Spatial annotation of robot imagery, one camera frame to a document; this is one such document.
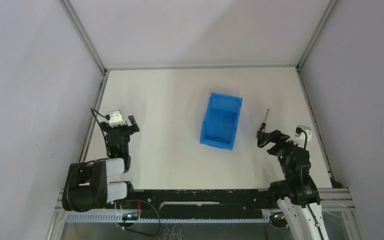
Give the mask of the blue plastic bin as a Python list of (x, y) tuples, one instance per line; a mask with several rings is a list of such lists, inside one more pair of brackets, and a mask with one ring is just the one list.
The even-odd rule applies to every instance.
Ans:
[(200, 140), (203, 145), (233, 150), (243, 99), (212, 92), (202, 121)]

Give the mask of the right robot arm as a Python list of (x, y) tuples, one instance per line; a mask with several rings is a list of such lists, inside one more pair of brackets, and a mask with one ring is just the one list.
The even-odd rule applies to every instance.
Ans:
[(310, 153), (308, 143), (312, 139), (311, 129), (297, 126), (295, 135), (289, 136), (280, 130), (256, 132), (257, 147), (264, 148), (275, 156), (284, 179), (269, 186), (269, 203), (279, 208), (295, 240), (327, 240), (328, 232), (324, 223), (321, 198), (318, 188), (310, 175)]

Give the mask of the black mounting rail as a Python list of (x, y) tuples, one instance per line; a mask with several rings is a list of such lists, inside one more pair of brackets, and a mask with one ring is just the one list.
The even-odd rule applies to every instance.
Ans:
[(127, 198), (151, 204), (161, 219), (260, 219), (263, 210), (279, 208), (266, 189), (148, 189)]

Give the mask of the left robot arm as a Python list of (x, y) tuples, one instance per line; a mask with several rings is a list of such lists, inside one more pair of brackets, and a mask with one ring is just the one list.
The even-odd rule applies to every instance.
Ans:
[(130, 123), (114, 111), (106, 121), (100, 122), (107, 157), (69, 166), (61, 200), (64, 210), (87, 212), (102, 209), (115, 201), (125, 209), (135, 205), (137, 196), (132, 192), (130, 181), (110, 181), (111, 177), (130, 170), (129, 143), (131, 135), (140, 128), (134, 116), (130, 115), (128, 119)]

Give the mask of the black yellow screwdriver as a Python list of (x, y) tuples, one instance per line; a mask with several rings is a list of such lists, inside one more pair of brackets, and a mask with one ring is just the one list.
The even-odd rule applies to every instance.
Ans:
[(268, 118), (269, 112), (270, 112), (270, 108), (268, 108), (266, 110), (263, 122), (261, 123), (261, 126), (260, 126), (260, 130), (263, 131), (263, 132), (265, 131), (265, 128), (266, 128), (266, 125), (267, 125), (267, 118)]

